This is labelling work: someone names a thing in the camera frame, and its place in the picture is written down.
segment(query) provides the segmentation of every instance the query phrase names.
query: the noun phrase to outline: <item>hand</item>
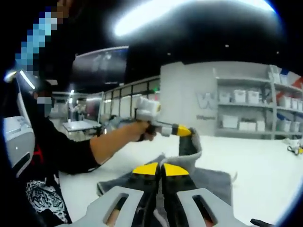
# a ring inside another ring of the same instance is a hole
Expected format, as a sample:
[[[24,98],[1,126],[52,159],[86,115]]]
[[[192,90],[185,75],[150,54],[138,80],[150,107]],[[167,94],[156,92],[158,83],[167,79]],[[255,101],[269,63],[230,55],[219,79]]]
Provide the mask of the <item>hand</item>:
[[[129,124],[129,131],[132,136],[132,141],[137,142],[142,134],[144,134],[144,140],[152,141],[153,138],[156,136],[156,133],[152,135],[146,133],[146,129],[148,128],[149,125],[150,124],[147,122],[134,122]]]

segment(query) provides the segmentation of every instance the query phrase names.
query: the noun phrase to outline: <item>printed shirt graphic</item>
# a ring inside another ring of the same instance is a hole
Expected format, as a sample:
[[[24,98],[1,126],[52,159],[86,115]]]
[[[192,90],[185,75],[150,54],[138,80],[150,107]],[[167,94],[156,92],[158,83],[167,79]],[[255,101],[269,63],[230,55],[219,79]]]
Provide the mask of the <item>printed shirt graphic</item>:
[[[61,195],[58,171],[53,173],[45,167],[45,160],[38,145],[35,147],[32,162],[20,178],[23,179],[28,201],[42,218],[45,218],[44,211],[49,210],[62,224],[71,223]]]

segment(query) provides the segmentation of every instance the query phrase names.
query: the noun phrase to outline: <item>black t-shirt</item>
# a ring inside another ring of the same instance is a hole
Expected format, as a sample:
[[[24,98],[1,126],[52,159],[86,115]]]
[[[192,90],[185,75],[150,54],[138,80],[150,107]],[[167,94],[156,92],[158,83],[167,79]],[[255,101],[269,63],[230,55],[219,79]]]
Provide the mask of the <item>black t-shirt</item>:
[[[36,138],[33,159],[19,176],[27,198],[44,222],[54,227],[71,223],[64,203],[58,172],[69,174],[86,172],[99,165],[95,161],[89,140],[75,142],[36,110],[35,100],[24,93],[23,99]]]

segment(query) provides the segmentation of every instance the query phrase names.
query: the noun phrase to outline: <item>face mask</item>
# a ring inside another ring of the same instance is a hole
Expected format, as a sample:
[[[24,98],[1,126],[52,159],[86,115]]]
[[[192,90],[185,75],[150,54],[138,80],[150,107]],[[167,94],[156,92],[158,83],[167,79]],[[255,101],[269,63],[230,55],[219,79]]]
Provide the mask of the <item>face mask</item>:
[[[38,97],[37,105],[39,113],[43,114],[44,117],[48,117],[52,110],[52,98],[51,97]]]

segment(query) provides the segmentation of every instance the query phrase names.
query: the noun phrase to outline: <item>person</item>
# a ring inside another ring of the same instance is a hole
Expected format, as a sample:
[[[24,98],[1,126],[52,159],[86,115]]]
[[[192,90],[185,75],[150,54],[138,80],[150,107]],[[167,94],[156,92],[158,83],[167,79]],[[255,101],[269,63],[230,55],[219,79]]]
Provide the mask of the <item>person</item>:
[[[127,143],[138,141],[142,134],[146,140],[154,135],[145,133],[147,122],[134,122],[120,129],[75,142],[58,132],[48,119],[51,111],[52,88],[47,81],[28,95],[22,94],[28,117],[34,130],[36,145],[31,163],[18,180],[36,212],[49,226],[71,223],[62,198],[59,171],[79,174],[98,168]]]

